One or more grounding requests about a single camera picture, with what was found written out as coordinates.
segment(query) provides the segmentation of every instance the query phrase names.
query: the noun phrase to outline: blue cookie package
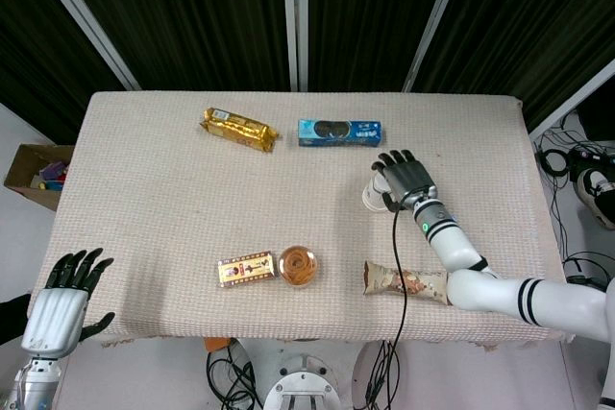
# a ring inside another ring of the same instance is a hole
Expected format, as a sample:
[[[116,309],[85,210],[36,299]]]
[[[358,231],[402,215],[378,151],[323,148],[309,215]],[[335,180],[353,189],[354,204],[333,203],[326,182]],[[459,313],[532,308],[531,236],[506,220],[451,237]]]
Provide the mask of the blue cookie package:
[[[380,142],[378,121],[299,119],[299,146],[378,146]]]

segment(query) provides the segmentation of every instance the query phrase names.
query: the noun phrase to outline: floor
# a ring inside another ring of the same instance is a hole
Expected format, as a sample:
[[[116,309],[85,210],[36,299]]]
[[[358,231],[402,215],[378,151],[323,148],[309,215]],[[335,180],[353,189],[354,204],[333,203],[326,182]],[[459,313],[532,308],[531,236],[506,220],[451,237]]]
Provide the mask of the floor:
[[[0,177],[19,143],[44,141],[0,106]],[[0,188],[0,301],[31,290],[45,253],[54,214]],[[506,344],[487,351],[466,343],[401,345],[402,381],[393,408],[596,408],[608,346],[577,339],[571,345]],[[25,363],[18,340],[0,347],[0,394]],[[355,405],[369,375],[355,369]],[[58,410],[219,408],[205,377],[200,339],[150,339],[103,348],[89,340],[64,364]]]

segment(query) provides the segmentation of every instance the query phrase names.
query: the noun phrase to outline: white textured tablecloth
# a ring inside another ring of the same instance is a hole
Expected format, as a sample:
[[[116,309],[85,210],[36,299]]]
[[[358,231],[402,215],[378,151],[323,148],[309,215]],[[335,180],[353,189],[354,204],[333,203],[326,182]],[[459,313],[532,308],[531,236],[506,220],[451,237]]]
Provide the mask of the white textured tablecloth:
[[[272,154],[207,133],[217,107],[282,134]],[[297,120],[381,120],[379,148],[300,148]],[[408,148],[476,248],[504,277],[563,280],[521,114],[511,97],[398,93],[97,93],[82,126],[37,288],[63,254],[115,258],[90,302],[105,333],[373,340],[397,332],[403,298],[363,296],[363,261],[394,265],[390,213],[361,202],[378,153]],[[441,269],[409,213],[404,267]],[[321,267],[307,288],[281,279],[217,286],[216,260],[291,245]],[[403,337],[500,342],[555,336],[495,313],[410,299]]]

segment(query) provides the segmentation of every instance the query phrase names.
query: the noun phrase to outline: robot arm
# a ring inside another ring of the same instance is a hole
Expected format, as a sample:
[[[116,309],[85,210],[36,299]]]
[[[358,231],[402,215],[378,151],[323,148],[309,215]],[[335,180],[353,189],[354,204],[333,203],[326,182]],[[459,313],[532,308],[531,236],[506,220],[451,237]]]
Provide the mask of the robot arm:
[[[80,341],[100,333],[113,320],[115,314],[110,312],[97,324],[83,327],[87,302],[100,276],[113,263],[111,258],[105,259],[90,271],[102,251],[69,253],[54,266],[45,288],[37,296],[21,342],[32,359],[17,374],[6,408],[51,410],[62,374],[58,359],[70,354]]]
[[[535,278],[499,278],[437,200],[437,188],[425,167],[409,151],[391,151],[379,158],[372,165],[378,173],[363,191],[363,202],[374,211],[394,211],[398,206],[413,210],[414,220],[450,273],[449,301],[460,309],[501,312],[528,324],[611,343],[598,408],[615,409],[615,281],[605,294]]]

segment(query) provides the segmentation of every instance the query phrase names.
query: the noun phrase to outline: black curtain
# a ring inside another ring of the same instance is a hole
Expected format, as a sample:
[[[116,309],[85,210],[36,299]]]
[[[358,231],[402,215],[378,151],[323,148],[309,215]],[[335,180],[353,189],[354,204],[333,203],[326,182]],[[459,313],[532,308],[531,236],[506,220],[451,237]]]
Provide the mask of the black curtain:
[[[528,128],[615,58],[615,0],[450,0],[413,91],[514,95]]]
[[[283,0],[86,0],[143,89],[288,90]]]
[[[59,0],[0,0],[0,104],[57,143],[98,90],[123,87]]]
[[[309,0],[310,91],[400,91],[434,0]]]

